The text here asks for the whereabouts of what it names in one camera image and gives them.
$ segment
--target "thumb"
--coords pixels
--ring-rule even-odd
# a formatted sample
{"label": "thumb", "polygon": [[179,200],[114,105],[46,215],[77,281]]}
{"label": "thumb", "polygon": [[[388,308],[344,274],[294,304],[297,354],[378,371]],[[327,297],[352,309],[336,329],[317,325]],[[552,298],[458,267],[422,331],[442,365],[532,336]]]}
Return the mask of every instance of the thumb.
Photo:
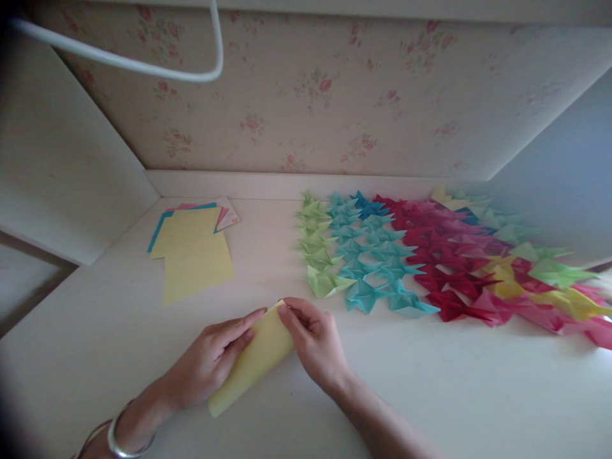
{"label": "thumb", "polygon": [[286,306],[281,305],[279,307],[279,317],[282,324],[291,334],[293,342],[298,340],[304,340],[306,337],[306,330],[302,322],[295,316],[295,314]]}

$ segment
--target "silver bangle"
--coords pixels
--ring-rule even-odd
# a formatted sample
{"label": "silver bangle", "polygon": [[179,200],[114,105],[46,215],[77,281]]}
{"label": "silver bangle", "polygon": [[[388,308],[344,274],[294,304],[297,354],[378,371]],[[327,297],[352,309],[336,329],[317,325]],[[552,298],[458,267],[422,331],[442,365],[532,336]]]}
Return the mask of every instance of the silver bangle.
{"label": "silver bangle", "polygon": [[126,409],[128,409],[130,403],[131,402],[124,406],[123,410],[121,410],[121,412],[112,420],[112,422],[110,423],[110,427],[108,428],[108,435],[106,436],[106,439],[108,440],[108,449],[110,450],[111,454],[121,459],[138,459],[149,450],[149,448],[153,444],[153,440],[155,440],[155,434],[153,434],[147,444],[144,445],[137,453],[130,454],[126,453],[121,449],[121,447],[117,443],[117,439],[115,438],[115,427],[117,426],[117,422],[119,422],[119,418],[121,417],[121,415],[125,412]]}

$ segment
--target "white wall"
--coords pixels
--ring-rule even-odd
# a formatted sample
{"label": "white wall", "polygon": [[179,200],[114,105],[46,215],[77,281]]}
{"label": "white wall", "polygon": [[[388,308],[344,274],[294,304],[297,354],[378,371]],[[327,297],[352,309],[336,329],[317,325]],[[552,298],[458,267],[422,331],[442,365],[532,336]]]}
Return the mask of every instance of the white wall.
{"label": "white wall", "polygon": [[522,212],[536,240],[576,251],[564,261],[612,260],[612,70],[484,186],[494,205]]}
{"label": "white wall", "polygon": [[89,265],[159,195],[55,52],[12,43],[0,100],[0,230]]}

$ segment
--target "hand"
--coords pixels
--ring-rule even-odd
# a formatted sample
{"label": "hand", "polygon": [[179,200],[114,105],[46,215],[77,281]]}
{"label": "hand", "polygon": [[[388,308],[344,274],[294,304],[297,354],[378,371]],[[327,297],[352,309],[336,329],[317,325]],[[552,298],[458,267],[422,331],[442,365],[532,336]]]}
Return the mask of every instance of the hand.
{"label": "hand", "polygon": [[241,319],[209,325],[202,331],[160,378],[168,403],[175,410],[198,405],[221,387],[255,335],[251,326],[266,311],[267,308],[258,309]]}
{"label": "hand", "polygon": [[289,330],[298,357],[308,373],[327,394],[339,389],[353,372],[344,356],[333,315],[300,298],[284,298],[279,317]]}

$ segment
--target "white desk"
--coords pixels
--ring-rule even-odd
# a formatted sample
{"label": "white desk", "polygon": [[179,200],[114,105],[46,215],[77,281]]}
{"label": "white desk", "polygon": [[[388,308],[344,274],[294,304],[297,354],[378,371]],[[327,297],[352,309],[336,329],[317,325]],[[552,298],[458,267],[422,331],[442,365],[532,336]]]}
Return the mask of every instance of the white desk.
{"label": "white desk", "polygon": [[[292,251],[298,201],[234,200],[226,230],[236,277],[164,308],[163,262],[146,248],[157,202],[92,266],[79,268],[0,341],[10,402],[46,457],[67,458],[90,429],[161,375],[210,323],[293,295],[315,301]],[[449,457],[609,458],[612,352],[516,317],[411,320],[381,300],[336,318],[355,371]],[[164,428],[148,458],[357,458],[348,421],[293,354],[220,418],[206,405]]]}

